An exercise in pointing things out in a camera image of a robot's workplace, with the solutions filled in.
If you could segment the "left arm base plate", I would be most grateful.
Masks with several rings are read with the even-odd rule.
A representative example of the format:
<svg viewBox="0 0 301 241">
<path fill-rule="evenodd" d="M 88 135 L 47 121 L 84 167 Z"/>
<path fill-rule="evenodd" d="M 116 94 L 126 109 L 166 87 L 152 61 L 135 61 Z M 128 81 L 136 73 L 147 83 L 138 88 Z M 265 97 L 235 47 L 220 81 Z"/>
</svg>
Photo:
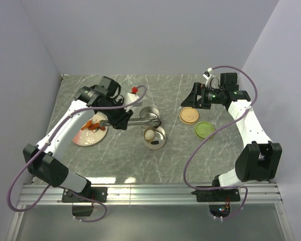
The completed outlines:
<svg viewBox="0 0 301 241">
<path fill-rule="evenodd" d="M 80 202 L 91 202 L 90 200 L 99 201 L 105 203 L 107 200 L 107 187 L 88 187 L 82 192 L 74 192 L 70 189 L 65 189 L 62 195 L 63 203 L 80 203 Z"/>
</svg>

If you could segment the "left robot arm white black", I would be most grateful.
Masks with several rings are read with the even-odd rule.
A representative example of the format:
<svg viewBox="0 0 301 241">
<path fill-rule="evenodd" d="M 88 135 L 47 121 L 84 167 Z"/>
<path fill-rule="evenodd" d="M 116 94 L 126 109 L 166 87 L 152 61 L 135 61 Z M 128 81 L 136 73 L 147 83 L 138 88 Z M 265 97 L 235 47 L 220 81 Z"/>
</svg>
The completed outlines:
<svg viewBox="0 0 301 241">
<path fill-rule="evenodd" d="M 52 187 L 74 191 L 73 195 L 80 202 L 89 200 L 90 182 L 70 171 L 60 160 L 79 130 L 98 112 L 103 113 L 115 129 L 127 128 L 133 114 L 132 103 L 138 100 L 138 88 L 132 88 L 125 97 L 120 92 L 120 84 L 106 76 L 97 85 L 80 88 L 51 131 L 34 146 L 28 144 L 24 148 L 28 172 Z"/>
</svg>

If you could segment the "near steel lunch bowl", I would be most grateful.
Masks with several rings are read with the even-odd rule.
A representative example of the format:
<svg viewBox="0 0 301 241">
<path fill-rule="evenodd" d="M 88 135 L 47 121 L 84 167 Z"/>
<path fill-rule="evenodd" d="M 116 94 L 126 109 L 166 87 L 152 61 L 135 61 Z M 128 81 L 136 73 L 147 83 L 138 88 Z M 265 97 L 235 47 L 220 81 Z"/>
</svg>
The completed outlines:
<svg viewBox="0 0 301 241">
<path fill-rule="evenodd" d="M 153 130 L 154 131 L 155 138 L 152 141 L 159 141 L 158 145 L 152 145 L 151 141 L 148 142 L 148 141 L 146 141 L 144 139 L 144 133 L 147 130 Z M 158 127 L 158 128 L 148 127 L 148 128 L 146 128 L 143 131 L 143 142 L 144 142 L 144 145 L 147 148 L 151 149 L 151 150 L 158 150 L 158 149 L 162 148 L 164 146 L 165 142 L 166 142 L 166 133 L 165 133 L 165 130 L 162 127 Z"/>
</svg>

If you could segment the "metal tongs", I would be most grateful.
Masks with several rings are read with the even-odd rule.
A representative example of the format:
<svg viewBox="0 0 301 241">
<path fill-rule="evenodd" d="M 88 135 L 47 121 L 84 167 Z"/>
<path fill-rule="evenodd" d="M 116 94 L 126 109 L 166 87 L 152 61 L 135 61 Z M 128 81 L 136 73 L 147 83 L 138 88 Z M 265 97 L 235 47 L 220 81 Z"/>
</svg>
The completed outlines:
<svg viewBox="0 0 301 241">
<path fill-rule="evenodd" d="M 143 126 L 157 128 L 161 125 L 161 120 L 158 117 L 142 117 L 142 118 L 130 118 L 121 120 L 119 123 L 112 125 L 109 120 L 100 120 L 99 125 L 101 127 L 113 127 L 117 130 L 126 130 L 128 126 Z"/>
</svg>

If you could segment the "orange red food pieces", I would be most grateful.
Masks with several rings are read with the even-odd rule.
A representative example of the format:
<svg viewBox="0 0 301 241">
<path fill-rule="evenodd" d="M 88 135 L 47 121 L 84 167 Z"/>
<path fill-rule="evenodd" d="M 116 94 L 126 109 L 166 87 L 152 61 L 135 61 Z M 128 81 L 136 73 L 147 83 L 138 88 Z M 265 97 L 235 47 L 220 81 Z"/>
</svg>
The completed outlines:
<svg viewBox="0 0 301 241">
<path fill-rule="evenodd" d="M 100 126 L 100 123 L 99 123 L 99 122 L 94 123 L 92 120 L 89 120 L 89 121 L 81 128 L 82 131 L 85 130 L 85 129 L 88 129 L 88 130 L 90 130 L 90 131 L 96 132 L 96 131 L 98 131 L 98 130 L 105 131 L 105 130 L 106 130 L 106 127 Z"/>
</svg>

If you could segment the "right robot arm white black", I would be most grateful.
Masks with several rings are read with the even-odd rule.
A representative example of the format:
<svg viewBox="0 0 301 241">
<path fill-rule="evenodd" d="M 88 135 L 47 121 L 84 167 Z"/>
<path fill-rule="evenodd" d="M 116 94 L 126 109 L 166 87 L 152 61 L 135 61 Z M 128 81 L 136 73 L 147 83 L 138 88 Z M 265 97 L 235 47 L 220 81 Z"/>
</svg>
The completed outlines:
<svg viewBox="0 0 301 241">
<path fill-rule="evenodd" d="M 218 86 L 211 83 L 215 76 L 210 71 L 203 74 L 205 83 L 196 82 L 182 107 L 210 109 L 212 104 L 224 106 L 232 116 L 243 141 L 243 151 L 235 162 L 235 167 L 214 178 L 211 194 L 221 201 L 229 195 L 228 187 L 235 188 L 249 181 L 268 181 L 275 177 L 282 147 L 274 143 L 258 121 L 248 92 L 241 90 L 237 83 L 237 73 L 223 73 L 218 78 Z"/>
</svg>

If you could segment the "white egg ball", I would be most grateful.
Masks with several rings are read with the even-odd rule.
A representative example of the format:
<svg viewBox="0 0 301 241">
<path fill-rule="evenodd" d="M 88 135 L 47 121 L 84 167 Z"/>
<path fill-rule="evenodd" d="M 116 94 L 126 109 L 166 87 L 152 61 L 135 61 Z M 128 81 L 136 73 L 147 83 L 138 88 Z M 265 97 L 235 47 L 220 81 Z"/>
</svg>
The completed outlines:
<svg viewBox="0 0 301 241">
<path fill-rule="evenodd" d="M 145 133 L 144 133 L 144 139 L 146 141 L 152 141 L 153 139 L 155 138 L 155 133 L 153 130 L 147 130 Z"/>
</svg>

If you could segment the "aluminium mounting rail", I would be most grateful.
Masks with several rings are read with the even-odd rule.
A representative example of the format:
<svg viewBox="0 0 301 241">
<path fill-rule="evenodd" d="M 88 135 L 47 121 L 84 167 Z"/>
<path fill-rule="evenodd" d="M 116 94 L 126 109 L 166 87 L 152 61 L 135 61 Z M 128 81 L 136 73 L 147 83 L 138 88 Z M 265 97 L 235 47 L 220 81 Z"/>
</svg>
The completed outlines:
<svg viewBox="0 0 301 241">
<path fill-rule="evenodd" d="M 197 202 L 193 189 L 178 184 L 95 184 L 93 187 L 107 187 L 105 205 L 199 205 L 224 204 L 220 202 Z M 248 195 L 245 204 L 278 204 L 282 198 L 276 184 L 257 182 L 246 185 Z M 45 189 L 45 185 L 24 185 L 17 205 L 31 205 Z M 38 205 L 71 205 L 63 203 L 63 189 L 50 187 Z"/>
</svg>

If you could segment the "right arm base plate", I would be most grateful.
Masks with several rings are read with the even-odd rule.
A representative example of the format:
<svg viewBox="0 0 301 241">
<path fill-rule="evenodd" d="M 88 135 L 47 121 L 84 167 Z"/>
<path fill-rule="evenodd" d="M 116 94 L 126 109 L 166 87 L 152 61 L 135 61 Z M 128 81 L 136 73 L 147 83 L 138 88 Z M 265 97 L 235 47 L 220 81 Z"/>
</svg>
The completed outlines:
<svg viewBox="0 0 301 241">
<path fill-rule="evenodd" d="M 191 192 L 196 196 L 197 202 L 238 202 L 240 193 L 238 189 L 216 189 L 216 190 L 199 190 Z"/>
</svg>

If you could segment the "orange round lid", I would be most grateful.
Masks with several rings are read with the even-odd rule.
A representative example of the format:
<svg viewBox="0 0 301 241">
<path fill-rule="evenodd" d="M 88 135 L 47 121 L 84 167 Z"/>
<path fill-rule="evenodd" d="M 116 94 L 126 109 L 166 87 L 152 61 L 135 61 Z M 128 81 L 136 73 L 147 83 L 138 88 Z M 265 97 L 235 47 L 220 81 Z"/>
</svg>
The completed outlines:
<svg viewBox="0 0 301 241">
<path fill-rule="evenodd" d="M 188 125 L 195 124 L 199 120 L 199 117 L 199 112 L 191 107 L 185 107 L 179 113 L 180 120 Z"/>
</svg>

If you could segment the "steel lunch bowl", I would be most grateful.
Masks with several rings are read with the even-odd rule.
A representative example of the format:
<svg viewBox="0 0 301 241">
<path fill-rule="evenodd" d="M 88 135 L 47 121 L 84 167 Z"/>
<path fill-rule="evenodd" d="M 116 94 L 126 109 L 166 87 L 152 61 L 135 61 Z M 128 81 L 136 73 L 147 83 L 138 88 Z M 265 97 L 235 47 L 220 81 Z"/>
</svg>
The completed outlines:
<svg viewBox="0 0 301 241">
<path fill-rule="evenodd" d="M 162 124 L 159 110 L 152 106 L 142 108 L 139 112 L 139 117 L 148 121 L 148 123 L 142 125 L 144 129 L 148 127 L 158 128 Z"/>
<path fill-rule="evenodd" d="M 147 130 L 153 130 L 154 131 L 155 138 L 152 141 L 159 141 L 158 145 L 152 145 L 151 141 L 148 142 L 148 141 L 146 141 L 144 139 L 144 133 Z M 158 127 L 158 128 L 148 127 L 148 128 L 146 128 L 143 131 L 143 142 L 144 142 L 144 145 L 147 148 L 151 149 L 151 150 L 158 150 L 158 149 L 162 148 L 164 146 L 165 142 L 166 142 L 166 133 L 165 133 L 165 130 L 162 127 Z"/>
</svg>

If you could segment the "far steel lunch bowl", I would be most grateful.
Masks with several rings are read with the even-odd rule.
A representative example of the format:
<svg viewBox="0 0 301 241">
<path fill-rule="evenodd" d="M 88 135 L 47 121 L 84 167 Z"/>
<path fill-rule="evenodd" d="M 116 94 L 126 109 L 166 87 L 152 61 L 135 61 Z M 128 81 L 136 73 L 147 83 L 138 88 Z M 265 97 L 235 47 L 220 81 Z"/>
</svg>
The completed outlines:
<svg viewBox="0 0 301 241">
<path fill-rule="evenodd" d="M 158 128 L 162 124 L 159 110 L 152 106 L 142 108 L 139 112 L 139 117 L 148 121 L 148 123 L 142 125 L 144 129 L 148 127 Z"/>
</svg>

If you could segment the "pink white plate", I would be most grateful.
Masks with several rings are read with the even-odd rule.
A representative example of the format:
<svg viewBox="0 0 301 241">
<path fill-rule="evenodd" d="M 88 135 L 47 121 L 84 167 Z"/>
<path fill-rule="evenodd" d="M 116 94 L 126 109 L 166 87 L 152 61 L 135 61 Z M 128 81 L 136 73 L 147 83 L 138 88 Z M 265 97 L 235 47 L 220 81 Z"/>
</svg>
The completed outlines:
<svg viewBox="0 0 301 241">
<path fill-rule="evenodd" d="M 106 116 L 98 112 L 90 120 L 96 123 L 100 120 L 106 120 Z M 96 132 L 90 131 L 88 129 L 82 131 L 80 129 L 76 136 L 72 139 L 72 142 L 79 146 L 92 146 L 99 143 L 106 136 L 107 131 L 108 127 L 106 127 L 105 131 L 98 130 Z"/>
</svg>

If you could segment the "green round lid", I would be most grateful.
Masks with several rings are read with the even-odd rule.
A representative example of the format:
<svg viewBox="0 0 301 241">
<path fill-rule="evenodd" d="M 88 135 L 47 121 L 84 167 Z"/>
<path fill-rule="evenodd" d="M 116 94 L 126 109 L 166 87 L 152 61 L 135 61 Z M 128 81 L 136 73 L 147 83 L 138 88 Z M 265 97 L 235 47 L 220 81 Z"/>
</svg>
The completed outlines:
<svg viewBox="0 0 301 241">
<path fill-rule="evenodd" d="M 195 135 L 201 139 L 207 138 L 214 131 L 214 126 L 209 122 L 198 122 L 194 128 Z"/>
</svg>

